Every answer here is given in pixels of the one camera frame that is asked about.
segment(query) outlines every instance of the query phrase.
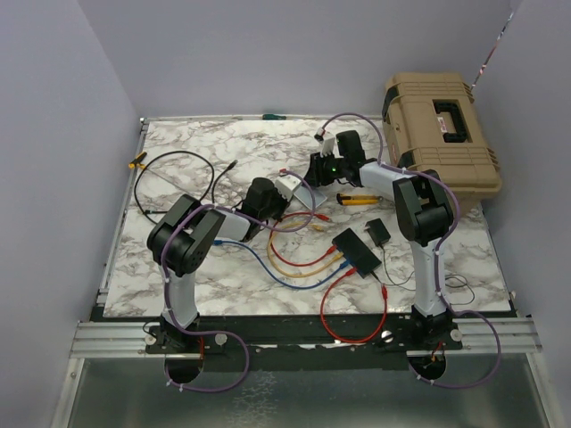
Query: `screwdriver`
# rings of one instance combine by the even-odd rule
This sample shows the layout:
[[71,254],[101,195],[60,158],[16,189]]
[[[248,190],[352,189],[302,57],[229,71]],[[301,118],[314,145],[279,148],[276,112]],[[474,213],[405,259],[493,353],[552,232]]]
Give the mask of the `screwdriver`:
[[339,205],[372,205],[378,203],[382,198],[374,194],[337,194]]
[[156,177],[160,178],[161,180],[166,181],[170,185],[173,185],[174,187],[176,187],[180,192],[188,194],[189,196],[192,196],[187,190],[183,189],[182,187],[180,187],[176,183],[173,183],[171,180],[169,180],[168,178],[166,178],[162,174],[159,174],[158,172],[155,172],[152,169],[147,169],[147,167],[141,163],[145,157],[146,157],[146,152],[140,152],[136,156],[136,158],[128,164],[128,167],[130,169],[135,169],[136,167],[139,167],[140,169],[146,169],[148,172],[150,172],[154,176],[156,176]]

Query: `marble tabletop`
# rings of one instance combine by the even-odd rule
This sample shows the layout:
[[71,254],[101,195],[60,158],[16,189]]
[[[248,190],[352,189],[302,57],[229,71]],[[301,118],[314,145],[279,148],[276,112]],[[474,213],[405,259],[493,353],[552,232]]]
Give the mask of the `marble tabletop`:
[[[319,150],[313,139],[323,119],[294,119],[265,121],[239,118],[185,119],[155,121],[149,125],[145,139],[147,159],[173,150],[188,150],[201,154],[214,165],[217,174],[231,161],[237,166],[220,180],[216,188],[216,202],[226,206],[238,203],[255,177],[274,179],[277,172],[287,167],[304,175],[309,156]],[[339,119],[327,127],[333,133],[355,129],[359,132],[368,157],[376,157],[379,142],[375,131],[361,120]],[[168,177],[190,194],[198,197],[210,180],[210,171],[200,160],[187,155],[173,155],[159,160],[153,168]],[[323,231],[311,228],[293,234],[280,234],[276,246],[292,261],[315,259],[331,246],[333,237],[351,227],[380,258],[365,232],[365,223],[381,218],[391,233],[385,246],[386,268],[394,282],[407,279],[413,271],[410,246],[401,236],[391,202],[378,205],[341,206],[335,194],[373,193],[370,189],[353,189],[348,185],[331,185],[322,189],[328,200],[318,212],[332,221],[322,224]],[[167,210],[180,196],[173,185],[152,174],[145,174],[139,186],[139,198],[148,209]],[[288,212],[302,208],[294,201]],[[130,200],[128,213],[120,236],[120,244],[109,283],[105,303],[106,317],[154,317],[161,313],[162,282],[157,265],[145,241],[153,229]],[[266,245],[269,233],[260,232],[250,243],[266,262]],[[466,287],[449,288],[449,299],[457,309],[486,311],[509,310],[509,295],[491,245],[485,219],[480,209],[472,210],[460,222],[448,240],[445,267],[447,273],[464,276],[474,292]],[[333,272],[340,262],[310,278],[292,279],[277,275],[290,284],[309,285]],[[283,266],[292,272],[295,268]],[[386,281],[382,268],[377,273]],[[264,272],[252,254],[235,246],[212,247],[206,260],[196,273],[196,302],[205,316],[220,315],[313,315],[319,313],[319,304],[326,285],[308,291],[295,291],[277,284]],[[461,285],[453,279],[447,284]],[[409,312],[414,301],[415,277],[403,286],[389,286],[389,310]],[[379,284],[372,278],[358,275],[343,280],[326,305],[327,313],[378,313],[382,310]]]

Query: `red cable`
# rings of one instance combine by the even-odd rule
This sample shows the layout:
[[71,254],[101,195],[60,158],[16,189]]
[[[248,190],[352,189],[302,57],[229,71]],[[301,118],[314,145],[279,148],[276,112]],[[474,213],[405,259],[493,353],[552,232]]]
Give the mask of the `red cable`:
[[[294,217],[294,216],[309,216],[311,213],[308,211],[299,211],[299,212],[292,212],[290,214],[285,214],[280,220],[276,221],[276,223],[274,223],[274,226],[276,226],[278,223],[280,223],[281,221],[285,220],[286,218],[290,218],[290,217]],[[315,217],[319,218],[320,220],[323,221],[329,221],[330,218],[328,216],[325,216],[323,214],[315,214]],[[269,237],[271,238],[271,236],[274,234],[274,231],[272,230],[269,233]],[[276,257],[278,259],[280,259],[281,261],[283,261],[284,263],[286,263],[289,266],[296,266],[298,268],[305,268],[307,266],[311,266],[311,265],[315,265],[316,263],[320,262],[321,260],[323,260],[325,257],[327,257],[329,254],[333,253],[335,251],[335,246],[331,246],[329,247],[329,249],[326,251],[325,254],[323,254],[321,257],[319,257],[318,259],[315,259],[313,261],[311,261],[310,263],[293,263],[292,261],[289,261],[287,259],[284,259],[282,257],[281,254],[279,254],[276,250],[276,247],[274,247],[274,243],[272,243],[270,245],[271,250],[274,252],[274,254],[276,254]]]
[[331,328],[329,327],[329,325],[327,325],[327,321],[325,319],[325,314],[323,313],[323,308],[325,307],[325,301],[327,299],[328,294],[331,292],[331,290],[333,290],[335,288],[335,286],[337,284],[339,284],[341,282],[342,279],[344,279],[347,276],[351,276],[356,272],[357,269],[353,268],[349,271],[347,271],[345,273],[345,275],[341,276],[340,278],[337,278],[331,285],[329,285],[329,288],[327,288],[327,291],[325,292],[325,294],[323,295],[323,299],[321,300],[321,307],[319,308],[319,317],[321,318],[321,324],[323,324],[323,326],[325,327],[325,329],[327,330],[327,332],[334,338],[337,339],[340,342],[345,342],[345,343],[365,343],[370,341],[371,339],[373,339],[375,336],[377,336],[377,334],[379,334],[379,332],[381,331],[381,329],[383,328],[383,325],[385,325],[385,321],[386,321],[386,315],[388,312],[388,291],[386,290],[385,285],[383,284],[383,288],[381,289],[381,293],[383,294],[383,301],[385,302],[385,311],[383,312],[383,317],[381,318],[381,322],[379,323],[379,325],[377,326],[377,328],[375,329],[375,331],[370,334],[367,337],[364,337],[362,339],[357,339],[357,340],[352,340],[352,339],[346,339],[344,337],[341,337],[339,335],[337,335],[333,330],[331,330]]

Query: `white label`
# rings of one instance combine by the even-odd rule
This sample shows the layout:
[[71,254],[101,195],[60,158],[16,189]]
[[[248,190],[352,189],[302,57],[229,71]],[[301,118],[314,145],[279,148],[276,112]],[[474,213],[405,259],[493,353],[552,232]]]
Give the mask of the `white label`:
[[446,134],[448,132],[448,128],[446,127],[446,122],[442,116],[436,116],[438,119],[438,124],[440,125],[440,132]]

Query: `table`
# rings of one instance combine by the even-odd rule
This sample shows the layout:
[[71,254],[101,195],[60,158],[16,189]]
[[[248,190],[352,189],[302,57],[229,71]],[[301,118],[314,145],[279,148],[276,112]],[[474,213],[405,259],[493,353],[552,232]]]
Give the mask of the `table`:
[[[145,150],[148,160],[174,150],[194,151],[210,160],[217,174],[231,161],[238,160],[237,166],[228,172],[216,189],[217,203],[231,206],[245,195],[255,177],[275,179],[277,172],[284,167],[304,175],[309,167],[310,154],[319,150],[313,135],[323,122],[323,119],[312,118],[278,121],[240,118],[158,120],[149,124]],[[377,134],[365,122],[339,119],[327,129],[333,133],[357,130],[367,156],[377,156]],[[187,155],[166,157],[156,162],[153,168],[196,197],[202,194],[210,180],[209,169],[200,160]],[[352,189],[348,185],[331,185],[323,191],[328,200],[318,212],[328,215],[332,221],[324,224],[326,230],[323,232],[307,228],[295,234],[281,234],[276,239],[276,246],[282,254],[301,262],[315,259],[331,245],[333,237],[347,227],[351,227],[369,248],[373,248],[364,231],[365,223],[381,218],[392,236],[385,246],[388,273],[396,283],[406,280],[413,270],[412,256],[409,244],[399,232],[393,204],[381,201],[378,205],[344,207],[336,203],[336,193],[373,192],[370,189]],[[148,173],[141,180],[139,193],[144,207],[157,210],[167,210],[180,196],[176,187]],[[295,201],[288,212],[300,208],[302,205]],[[163,306],[161,276],[145,246],[152,228],[153,224],[143,217],[131,198],[113,263],[103,313],[105,317],[160,315]],[[266,261],[268,236],[267,231],[262,231],[249,243]],[[445,249],[447,273],[463,275],[474,292],[472,299],[472,292],[466,286],[449,288],[451,303],[462,305],[455,308],[510,310],[509,294],[479,208],[459,222]],[[373,252],[382,259],[379,249],[375,248]],[[338,263],[334,263],[329,270],[312,278],[283,279],[296,285],[315,284],[337,266]],[[386,281],[382,268],[377,273]],[[315,315],[319,313],[321,297],[327,287],[323,285],[308,291],[287,289],[274,283],[249,251],[235,246],[211,248],[197,271],[196,283],[196,302],[203,316]],[[454,279],[447,284],[461,285]],[[410,312],[414,301],[414,292],[410,291],[415,288],[414,276],[404,287],[408,290],[389,287],[389,311]],[[372,277],[362,279],[354,275],[343,280],[331,293],[326,311],[337,314],[378,313],[382,307],[379,284]]]

